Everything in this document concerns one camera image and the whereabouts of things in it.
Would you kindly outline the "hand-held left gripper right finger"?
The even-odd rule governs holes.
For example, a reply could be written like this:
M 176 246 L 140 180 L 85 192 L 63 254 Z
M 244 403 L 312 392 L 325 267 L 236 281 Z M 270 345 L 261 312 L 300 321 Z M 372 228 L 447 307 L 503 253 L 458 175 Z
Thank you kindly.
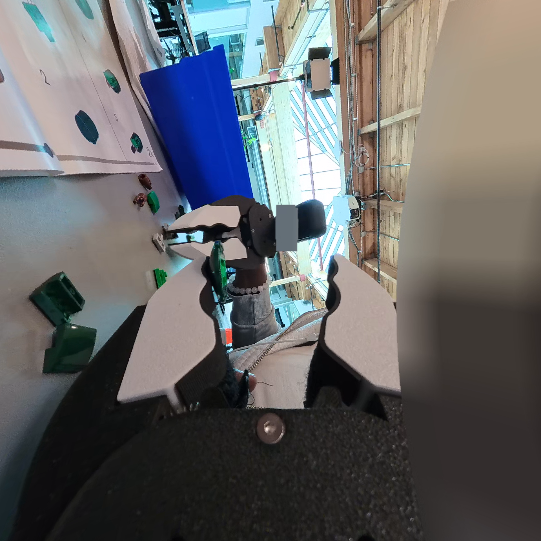
M 375 408 L 376 396 L 402 397 L 396 307 L 389 294 L 341 255 L 328 268 L 327 312 L 309 366 L 305 407 L 336 389 L 341 403 Z

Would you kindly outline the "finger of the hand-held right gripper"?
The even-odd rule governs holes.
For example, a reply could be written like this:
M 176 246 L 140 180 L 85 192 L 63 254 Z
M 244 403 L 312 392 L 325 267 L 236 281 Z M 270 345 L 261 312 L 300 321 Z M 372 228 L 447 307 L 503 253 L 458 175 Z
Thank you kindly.
M 240 220 L 238 206 L 206 205 L 176 219 L 167 226 L 167 233 L 222 234 L 237 228 Z
M 237 237 L 225 238 L 220 240 L 223 255 L 226 261 L 247 259 L 248 251 L 246 246 Z M 169 243 L 167 248 L 176 255 L 179 255 L 187 260 L 193 261 L 202 257 L 210 256 L 214 247 L 215 241 L 208 242 L 181 242 Z

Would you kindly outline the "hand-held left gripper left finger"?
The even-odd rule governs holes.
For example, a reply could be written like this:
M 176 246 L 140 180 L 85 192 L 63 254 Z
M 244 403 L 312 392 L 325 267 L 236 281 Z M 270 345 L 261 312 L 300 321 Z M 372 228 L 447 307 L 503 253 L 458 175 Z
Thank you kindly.
M 175 411 L 199 402 L 227 370 L 209 257 L 182 268 L 148 301 L 120 384 L 120 403 L 165 396 Z

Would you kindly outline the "green brick assembly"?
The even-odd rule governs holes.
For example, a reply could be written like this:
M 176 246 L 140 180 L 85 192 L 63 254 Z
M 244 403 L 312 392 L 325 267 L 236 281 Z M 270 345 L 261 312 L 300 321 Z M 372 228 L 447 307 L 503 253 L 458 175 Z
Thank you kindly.
M 223 305 L 228 298 L 228 275 L 225 251 L 221 241 L 214 241 L 209 256 L 210 281 L 218 302 Z

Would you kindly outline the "person's right forearm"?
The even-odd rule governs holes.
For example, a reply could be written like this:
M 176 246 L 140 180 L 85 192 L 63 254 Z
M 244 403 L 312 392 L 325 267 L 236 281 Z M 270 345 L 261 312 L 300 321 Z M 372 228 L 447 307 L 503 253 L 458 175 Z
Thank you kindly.
M 268 289 L 259 293 L 234 294 L 230 322 L 234 349 L 251 346 L 281 332 Z

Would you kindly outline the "grey desk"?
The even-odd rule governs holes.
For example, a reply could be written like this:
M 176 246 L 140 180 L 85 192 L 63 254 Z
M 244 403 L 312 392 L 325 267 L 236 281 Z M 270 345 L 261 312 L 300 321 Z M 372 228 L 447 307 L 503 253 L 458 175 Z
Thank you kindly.
M 184 260 L 159 253 L 153 234 L 189 207 L 169 174 L 151 176 L 160 209 L 133 204 L 136 175 L 1 180 L 1 492 L 14 493 L 43 431 L 77 374 L 43 374 L 54 327 L 29 300 L 64 272 L 85 306 L 76 324 L 97 330 L 94 353 L 156 291 L 152 270 Z

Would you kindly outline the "person's right hand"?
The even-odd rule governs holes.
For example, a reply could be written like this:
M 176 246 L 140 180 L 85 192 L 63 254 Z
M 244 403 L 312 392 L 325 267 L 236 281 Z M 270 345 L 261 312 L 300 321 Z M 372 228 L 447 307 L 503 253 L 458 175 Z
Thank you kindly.
M 256 288 L 258 291 L 259 286 L 263 287 L 267 280 L 268 273 L 265 263 L 258 264 L 253 268 L 236 268 L 233 287 L 244 290 Z

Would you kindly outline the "grey zip hoodie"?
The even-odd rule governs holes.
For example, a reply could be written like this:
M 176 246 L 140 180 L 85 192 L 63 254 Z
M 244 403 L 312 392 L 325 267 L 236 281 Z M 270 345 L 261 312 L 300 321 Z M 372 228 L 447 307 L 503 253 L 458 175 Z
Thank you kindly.
M 309 366 L 327 309 L 306 312 L 288 327 L 253 345 L 234 349 L 233 368 L 255 376 L 247 409 L 303 409 Z

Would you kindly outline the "blue plastic panel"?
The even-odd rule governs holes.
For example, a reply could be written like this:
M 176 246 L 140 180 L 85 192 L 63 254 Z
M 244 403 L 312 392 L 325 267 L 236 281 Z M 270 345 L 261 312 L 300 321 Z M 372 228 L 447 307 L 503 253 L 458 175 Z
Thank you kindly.
M 141 73 L 152 118 L 192 210 L 254 197 L 223 45 Z

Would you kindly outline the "dark green slope brick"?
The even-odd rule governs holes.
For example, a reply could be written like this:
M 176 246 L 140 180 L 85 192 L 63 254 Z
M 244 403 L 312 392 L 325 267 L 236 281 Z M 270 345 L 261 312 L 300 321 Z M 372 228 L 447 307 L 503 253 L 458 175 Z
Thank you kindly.
M 89 363 L 96 342 L 95 328 L 63 323 L 55 329 L 52 346 L 44 352 L 44 374 L 74 374 Z
M 55 327 L 69 323 L 85 306 L 84 297 L 64 272 L 45 280 L 29 295 L 29 300 Z

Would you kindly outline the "light stand pole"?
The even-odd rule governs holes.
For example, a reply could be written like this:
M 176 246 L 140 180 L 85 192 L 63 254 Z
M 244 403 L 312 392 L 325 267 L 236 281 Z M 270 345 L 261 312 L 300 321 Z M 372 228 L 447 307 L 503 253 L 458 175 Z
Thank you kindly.
M 278 78 L 272 79 L 270 74 L 264 74 L 256 77 L 250 78 L 240 78 L 231 80 L 232 90 L 241 91 L 241 90 L 251 90 L 259 89 L 264 87 L 271 87 L 272 85 L 278 85 L 283 83 L 292 83 L 293 81 L 302 81 L 302 76 L 297 76 L 294 78 Z

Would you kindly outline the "studio light panel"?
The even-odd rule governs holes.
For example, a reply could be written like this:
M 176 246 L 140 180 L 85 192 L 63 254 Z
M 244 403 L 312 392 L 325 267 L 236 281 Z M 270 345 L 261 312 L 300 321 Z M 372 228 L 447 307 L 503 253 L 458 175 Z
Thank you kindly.
M 309 48 L 303 66 L 303 84 L 311 100 L 331 97 L 334 87 L 340 84 L 340 60 L 331 59 L 331 47 Z

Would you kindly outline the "open instruction booklet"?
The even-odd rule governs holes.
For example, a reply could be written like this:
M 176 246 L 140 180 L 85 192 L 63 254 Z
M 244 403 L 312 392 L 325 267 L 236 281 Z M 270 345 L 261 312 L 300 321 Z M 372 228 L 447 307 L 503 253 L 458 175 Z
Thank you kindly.
M 1 1 L 1 177 L 162 170 L 99 1 Z

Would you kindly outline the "beige paper sheet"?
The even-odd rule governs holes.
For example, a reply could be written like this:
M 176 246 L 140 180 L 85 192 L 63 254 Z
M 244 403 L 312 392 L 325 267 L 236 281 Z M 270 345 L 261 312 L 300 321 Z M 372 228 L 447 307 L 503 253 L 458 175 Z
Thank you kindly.
M 127 71 L 132 76 L 165 66 L 165 50 L 147 1 L 109 1 Z

